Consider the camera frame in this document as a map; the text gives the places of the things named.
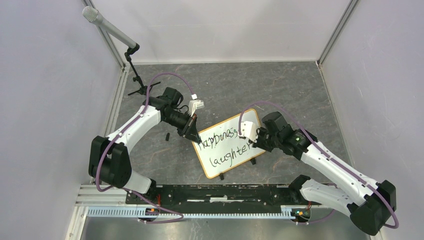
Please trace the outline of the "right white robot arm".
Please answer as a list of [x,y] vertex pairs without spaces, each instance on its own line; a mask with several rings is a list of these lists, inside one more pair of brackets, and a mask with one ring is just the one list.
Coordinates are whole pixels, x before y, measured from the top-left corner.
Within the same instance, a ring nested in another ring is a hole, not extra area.
[[[295,204],[315,202],[338,211],[362,232],[375,236],[382,227],[397,228],[396,187],[388,180],[377,181],[342,161],[314,135],[293,129],[283,115],[272,112],[262,118],[263,126],[250,121],[240,122],[239,136],[254,148],[267,152],[274,149],[293,156],[313,167],[332,181],[328,186],[306,175],[298,176],[290,185],[289,199]],[[394,224],[387,221],[392,218]]]

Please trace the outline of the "yellow framed whiteboard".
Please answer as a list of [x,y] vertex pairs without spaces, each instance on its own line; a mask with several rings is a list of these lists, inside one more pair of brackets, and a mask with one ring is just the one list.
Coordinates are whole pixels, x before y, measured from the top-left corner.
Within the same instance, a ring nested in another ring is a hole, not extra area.
[[192,145],[208,179],[213,179],[263,153],[238,136],[237,114],[199,132],[200,143]]

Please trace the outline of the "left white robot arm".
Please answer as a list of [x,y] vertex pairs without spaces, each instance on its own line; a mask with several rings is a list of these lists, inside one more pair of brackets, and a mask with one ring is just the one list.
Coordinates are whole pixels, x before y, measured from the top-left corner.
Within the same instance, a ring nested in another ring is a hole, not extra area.
[[130,152],[142,137],[161,122],[177,129],[179,136],[194,143],[201,137],[196,127],[195,111],[204,108],[204,102],[192,94],[188,110],[182,112],[179,105],[183,95],[167,87],[162,95],[150,96],[122,127],[106,137],[96,136],[91,142],[88,174],[96,182],[103,182],[118,189],[138,192],[145,204],[157,198],[155,181],[132,169]]

